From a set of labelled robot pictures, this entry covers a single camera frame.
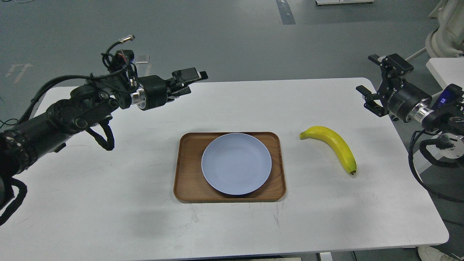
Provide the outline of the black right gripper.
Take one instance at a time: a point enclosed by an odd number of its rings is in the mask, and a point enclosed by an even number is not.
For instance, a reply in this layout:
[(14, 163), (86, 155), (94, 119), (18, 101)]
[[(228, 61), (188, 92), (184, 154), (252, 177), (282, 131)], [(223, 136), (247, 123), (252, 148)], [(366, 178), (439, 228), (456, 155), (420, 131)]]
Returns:
[(372, 54), (368, 60), (381, 68), (382, 84), (374, 94), (363, 85), (355, 88), (364, 99), (364, 108), (378, 117), (392, 114), (399, 120), (410, 122), (417, 105), (431, 103), (429, 94), (405, 80), (414, 67), (399, 54), (382, 57)]

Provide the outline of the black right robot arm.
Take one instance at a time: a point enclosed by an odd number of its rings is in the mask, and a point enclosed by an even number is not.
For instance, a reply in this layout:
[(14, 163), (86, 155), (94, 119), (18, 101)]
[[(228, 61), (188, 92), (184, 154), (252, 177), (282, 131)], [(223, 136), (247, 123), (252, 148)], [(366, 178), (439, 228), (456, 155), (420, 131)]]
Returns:
[(440, 167), (463, 165), (463, 89), (450, 84), (432, 102), (429, 94), (405, 79), (413, 66), (400, 55), (373, 54), (368, 59), (380, 67), (382, 82), (374, 94), (364, 86), (356, 87), (364, 107), (378, 117), (392, 115), (405, 123), (415, 120), (425, 132), (438, 132), (438, 137), (421, 141), (423, 157)]

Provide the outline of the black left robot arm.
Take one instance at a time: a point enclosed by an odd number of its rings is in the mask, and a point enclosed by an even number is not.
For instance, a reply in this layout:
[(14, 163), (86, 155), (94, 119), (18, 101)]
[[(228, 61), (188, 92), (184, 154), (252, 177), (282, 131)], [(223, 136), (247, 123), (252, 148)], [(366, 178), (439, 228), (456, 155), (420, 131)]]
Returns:
[[(164, 106), (190, 94), (190, 84), (208, 79), (207, 72), (194, 67), (174, 71), (170, 79), (139, 76), (132, 50), (111, 53), (116, 46), (134, 39), (134, 35), (128, 35), (101, 53), (102, 63), (108, 70), (105, 75), (64, 75), (46, 82), (21, 118), (1, 132), (1, 224), (18, 210), (28, 193), (28, 187), (15, 179), (15, 175), (27, 170), (39, 158), (60, 152), (80, 132), (87, 132), (100, 147), (111, 151), (115, 147), (109, 125), (113, 111), (132, 105), (142, 111)], [(84, 79), (86, 83), (72, 90), (68, 99), (61, 99), (44, 113), (32, 116), (33, 109), (48, 91), (73, 79)]]

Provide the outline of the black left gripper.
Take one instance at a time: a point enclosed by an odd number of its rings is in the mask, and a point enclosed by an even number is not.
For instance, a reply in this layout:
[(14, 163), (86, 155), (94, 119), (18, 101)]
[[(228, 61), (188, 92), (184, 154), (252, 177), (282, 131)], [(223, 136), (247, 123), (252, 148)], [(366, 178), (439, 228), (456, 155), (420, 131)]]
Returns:
[(197, 71), (194, 67), (172, 72), (172, 78), (169, 80), (157, 75), (143, 76), (139, 78), (142, 98), (138, 107), (146, 111), (164, 106), (180, 96), (190, 94), (190, 84), (207, 79), (206, 71)]

